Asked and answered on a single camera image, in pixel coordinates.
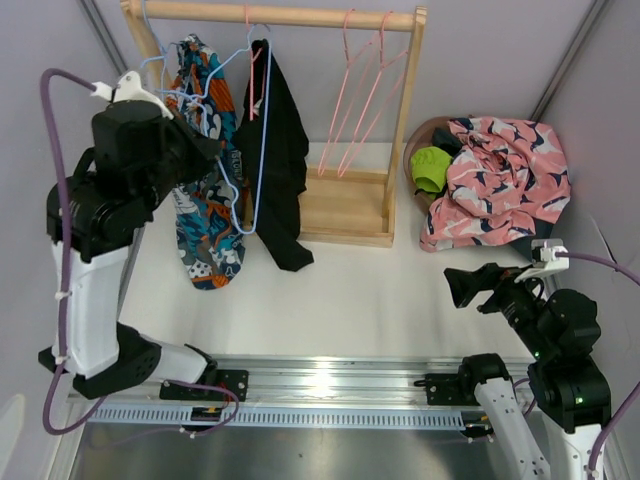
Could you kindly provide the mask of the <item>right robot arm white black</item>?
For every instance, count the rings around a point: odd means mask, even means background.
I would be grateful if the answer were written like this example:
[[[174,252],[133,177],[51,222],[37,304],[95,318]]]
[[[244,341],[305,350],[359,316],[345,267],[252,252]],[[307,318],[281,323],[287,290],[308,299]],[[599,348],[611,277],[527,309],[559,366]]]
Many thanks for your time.
[[[447,268],[444,276],[455,307],[480,293],[482,314],[501,314],[533,357],[529,387],[546,420],[552,458],[545,459],[517,408],[515,384],[497,354],[465,357],[456,389],[479,404],[500,438],[519,479],[599,479],[604,473],[602,434],[611,419],[611,390],[591,353],[601,336],[595,301],[571,289],[544,293],[541,265],[475,271]]]

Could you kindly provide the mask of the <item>lime green shorts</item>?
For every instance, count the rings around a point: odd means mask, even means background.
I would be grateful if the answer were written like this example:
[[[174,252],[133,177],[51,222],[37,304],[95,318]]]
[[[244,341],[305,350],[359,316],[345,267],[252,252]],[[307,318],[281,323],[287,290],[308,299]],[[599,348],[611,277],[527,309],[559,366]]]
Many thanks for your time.
[[[440,193],[447,183],[452,156],[435,147],[418,149],[410,158],[410,172],[416,187],[427,194]]]

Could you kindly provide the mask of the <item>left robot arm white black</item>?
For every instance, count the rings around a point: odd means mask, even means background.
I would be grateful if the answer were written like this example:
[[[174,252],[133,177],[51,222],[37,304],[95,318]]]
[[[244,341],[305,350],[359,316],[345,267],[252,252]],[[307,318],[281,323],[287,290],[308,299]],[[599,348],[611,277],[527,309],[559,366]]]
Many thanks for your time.
[[[118,320],[119,283],[137,229],[180,184],[202,177],[220,144],[143,100],[115,102],[91,120],[92,147],[46,203],[46,229],[68,287],[65,340],[38,361],[69,373],[98,399],[147,380],[178,381],[197,400],[216,390],[215,361],[190,346],[154,341]]]

